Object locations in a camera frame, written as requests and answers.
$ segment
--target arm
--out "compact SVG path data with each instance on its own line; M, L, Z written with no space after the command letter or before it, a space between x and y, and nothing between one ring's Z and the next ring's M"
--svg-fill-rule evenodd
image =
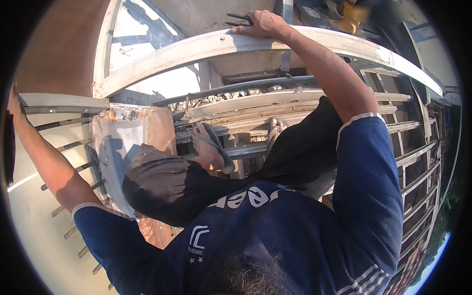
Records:
M83 202L102 205L89 184L80 177L66 157L47 142L28 121L13 86L8 100L8 111L13 115L13 126L21 144L58 202L69 212Z
M343 124L362 113L380 113L372 91L337 54L304 36L287 25L280 16L267 10L250 11L248 16L254 25L232 28L231 33L274 38L288 45L311 70Z

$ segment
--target brown wall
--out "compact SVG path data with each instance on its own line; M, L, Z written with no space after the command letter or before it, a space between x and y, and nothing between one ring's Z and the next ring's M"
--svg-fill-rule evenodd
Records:
M92 96L95 48L109 0L56 0L23 52L17 92Z

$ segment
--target hand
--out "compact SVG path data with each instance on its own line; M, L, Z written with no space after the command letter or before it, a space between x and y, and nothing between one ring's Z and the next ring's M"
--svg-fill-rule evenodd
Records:
M13 117L19 117L24 113L23 107L21 106L21 103L18 100L17 94L15 92L15 85L12 85L10 88L10 97L8 99L7 110L10 115L13 115Z
M267 10L252 10L247 15L253 21L252 26L231 28L233 34L244 34L257 38L274 38L280 40L290 26L280 16Z

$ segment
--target yellow rubber boot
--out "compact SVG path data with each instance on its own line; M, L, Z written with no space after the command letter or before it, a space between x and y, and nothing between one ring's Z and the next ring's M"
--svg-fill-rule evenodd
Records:
M359 22L356 22L355 20L352 19L351 17L351 10L355 4L355 1L352 0L343 0L343 20L336 22L337 28L340 31L343 31L345 33L354 35L355 30L360 25Z

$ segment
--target rocks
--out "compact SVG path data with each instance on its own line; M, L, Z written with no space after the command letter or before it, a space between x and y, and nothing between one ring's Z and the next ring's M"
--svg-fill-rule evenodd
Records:
M249 95L257 95L259 93L262 93L262 89L259 88L251 88L247 90L249 92Z
M247 90L240 90L240 91L234 91L234 92L226 92L226 93L218 93L216 95L209 95L207 97L202 97L202 98L197 98L189 101L189 106L188 108L196 108L200 107L202 105L208 104L208 103L214 103L214 102L219 102L219 101L226 101L226 100L231 100L231 99L236 99L240 97L244 97L247 95L258 95L262 93L268 93L272 91L279 91L279 90L284 90L287 89L284 86L280 85L273 85L269 88L251 88ZM176 111L182 111L185 110L185 101L181 101L178 103L171 103L167 106L173 113Z
M274 86L271 86L271 87L267 88L268 92L275 91L275 90L282 90L282 86L274 85Z

